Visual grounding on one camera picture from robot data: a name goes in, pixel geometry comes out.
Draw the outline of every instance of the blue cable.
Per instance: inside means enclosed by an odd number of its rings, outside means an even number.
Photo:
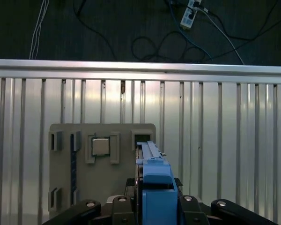
[[[172,5],[170,4],[170,1],[169,1],[169,7],[170,7],[170,13],[172,14],[172,17],[173,17],[173,19],[174,19],[174,22],[175,22],[175,24],[176,24],[176,26],[177,26],[179,32],[186,38],[186,40],[187,40],[189,43],[191,43],[192,45],[194,45],[194,46],[196,46],[197,48],[201,49],[201,50],[202,50],[203,52],[205,52],[205,53],[208,55],[208,57],[212,60],[212,57],[210,56],[210,54],[209,54],[207,51],[205,51],[205,50],[204,50],[203,48],[201,48],[200,46],[196,45],[196,44],[195,44],[192,40],[190,40],[189,37],[186,36],[185,33],[183,33],[183,31],[180,29],[180,26],[179,26],[179,24],[178,24],[178,21],[177,21],[175,15],[174,15],[173,8],[172,8]]]

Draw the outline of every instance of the power strip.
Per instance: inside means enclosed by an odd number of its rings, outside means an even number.
[[[202,2],[202,0],[189,0],[189,1],[188,1],[188,7],[193,9],[193,8],[194,8],[194,7],[193,7],[193,3],[194,3],[195,1],[198,1],[199,3]],[[184,12],[184,14],[183,14],[182,20],[181,20],[181,22],[180,22],[180,26],[181,26],[184,30],[189,30],[189,29],[192,27],[193,21],[195,20],[196,14],[197,14],[197,11],[196,11],[196,10],[193,10],[193,12],[194,12],[193,19],[189,18],[189,15],[192,14],[192,11],[191,11],[189,8],[186,8],[186,9],[185,9],[185,12]]]

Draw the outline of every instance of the blue strip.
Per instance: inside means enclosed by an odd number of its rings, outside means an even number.
[[[178,190],[169,162],[164,159],[153,142],[138,142],[143,159],[144,184],[168,184],[173,189],[144,189],[142,192],[143,225],[177,225]]]

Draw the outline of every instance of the gray mounting plate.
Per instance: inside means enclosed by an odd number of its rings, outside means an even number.
[[[155,142],[153,124],[51,125],[50,218],[83,199],[104,204],[123,195],[126,180],[135,177],[135,142],[142,138]]]

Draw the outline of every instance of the corrugated metal panel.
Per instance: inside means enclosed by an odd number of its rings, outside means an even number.
[[[52,123],[154,123],[185,194],[281,224],[281,67],[0,60],[0,224],[48,219]]]

